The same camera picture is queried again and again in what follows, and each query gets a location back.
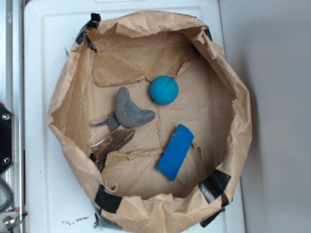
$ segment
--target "crumpled paper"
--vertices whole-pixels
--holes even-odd
[[[115,214],[101,215],[123,230],[178,233],[230,203],[252,139],[247,89],[221,51],[204,33],[207,26],[191,16],[141,11],[101,21],[75,43],[50,103],[48,124],[85,193],[94,202],[99,185],[122,196]],[[149,97],[150,82],[175,78],[179,95],[170,105]],[[136,128],[120,151],[108,154],[100,173],[89,156],[88,140],[97,130],[88,122],[114,111],[118,89],[156,118]],[[195,138],[175,181],[156,170],[178,124]],[[102,130],[97,140],[109,134]],[[215,169],[231,176],[224,193],[208,204],[198,182]]]

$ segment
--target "bolt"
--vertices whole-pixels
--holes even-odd
[[[8,216],[3,220],[3,224],[5,225],[6,228],[13,226],[14,223],[15,223],[15,220],[11,216]]]
[[[3,114],[2,115],[2,120],[9,120],[10,119],[10,115],[9,114]]]
[[[10,159],[9,159],[9,158],[5,158],[3,161],[4,161],[6,164],[8,164],[8,163],[10,162]]]

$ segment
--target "blue foam block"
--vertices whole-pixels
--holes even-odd
[[[156,168],[171,181],[175,180],[187,152],[194,139],[191,131],[184,125],[178,125]]]

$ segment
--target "metal frame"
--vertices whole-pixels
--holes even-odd
[[[24,0],[0,0],[0,101],[14,115],[12,153],[14,164],[3,175],[15,196],[14,233],[25,233],[25,158],[24,158],[24,81],[23,81],[23,11]]]

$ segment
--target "teal rubber ball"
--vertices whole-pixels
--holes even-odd
[[[157,77],[150,86],[152,100],[161,105],[172,103],[178,96],[177,82],[169,76]]]

